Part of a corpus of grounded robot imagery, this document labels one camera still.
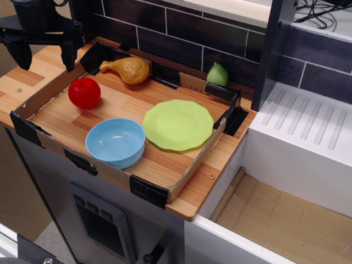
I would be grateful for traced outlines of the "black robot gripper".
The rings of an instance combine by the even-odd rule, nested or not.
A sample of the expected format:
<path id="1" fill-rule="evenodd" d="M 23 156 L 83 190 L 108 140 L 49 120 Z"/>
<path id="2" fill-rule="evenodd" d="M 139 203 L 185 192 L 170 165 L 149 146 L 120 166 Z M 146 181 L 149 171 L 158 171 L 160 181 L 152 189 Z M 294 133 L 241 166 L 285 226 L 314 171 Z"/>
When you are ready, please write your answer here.
<path id="1" fill-rule="evenodd" d="M 82 23 L 60 15 L 57 7 L 63 1 L 12 1 L 16 14 L 1 18 L 1 43 L 10 43 L 7 49 L 18 66 L 29 70 L 32 51 L 29 44 L 57 45 L 67 72 L 75 68 L 78 49 L 84 45 Z"/>

